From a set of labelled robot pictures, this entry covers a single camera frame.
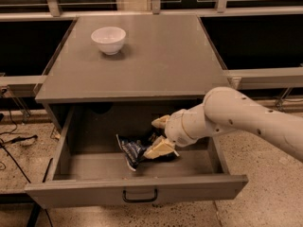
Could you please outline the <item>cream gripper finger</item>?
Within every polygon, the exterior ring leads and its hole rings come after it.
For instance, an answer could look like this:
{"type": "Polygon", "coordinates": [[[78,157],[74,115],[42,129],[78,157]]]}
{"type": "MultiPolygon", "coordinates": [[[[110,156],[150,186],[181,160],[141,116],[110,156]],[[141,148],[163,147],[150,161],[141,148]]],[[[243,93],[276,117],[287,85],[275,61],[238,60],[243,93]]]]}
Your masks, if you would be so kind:
{"type": "Polygon", "coordinates": [[[166,114],[159,118],[154,119],[151,124],[157,129],[164,129],[169,121],[170,115],[166,114]]]}
{"type": "Polygon", "coordinates": [[[160,156],[168,155],[175,151],[175,144],[164,136],[158,137],[151,146],[144,152],[143,156],[147,159],[155,159],[160,156]]]}

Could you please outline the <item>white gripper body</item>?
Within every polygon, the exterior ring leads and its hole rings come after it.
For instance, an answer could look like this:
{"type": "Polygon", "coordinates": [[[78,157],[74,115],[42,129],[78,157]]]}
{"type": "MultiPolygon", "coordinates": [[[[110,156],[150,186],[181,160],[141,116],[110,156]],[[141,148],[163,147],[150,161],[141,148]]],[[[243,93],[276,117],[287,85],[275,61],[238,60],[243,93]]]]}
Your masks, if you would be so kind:
{"type": "Polygon", "coordinates": [[[203,108],[191,108],[173,113],[165,126],[165,135],[178,147],[195,144],[208,136],[208,125],[203,108]]]}

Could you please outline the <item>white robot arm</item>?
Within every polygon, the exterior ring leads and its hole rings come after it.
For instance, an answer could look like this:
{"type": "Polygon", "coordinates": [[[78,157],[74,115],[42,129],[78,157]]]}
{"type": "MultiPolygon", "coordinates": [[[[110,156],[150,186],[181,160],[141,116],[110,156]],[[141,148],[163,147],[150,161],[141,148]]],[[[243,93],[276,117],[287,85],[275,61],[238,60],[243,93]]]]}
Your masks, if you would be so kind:
{"type": "Polygon", "coordinates": [[[165,134],[144,156],[154,159],[173,153],[176,147],[195,144],[231,129],[248,131],[303,161],[303,118],[268,109],[229,87],[210,90],[204,101],[188,110],[157,118],[151,123],[165,134]]]}

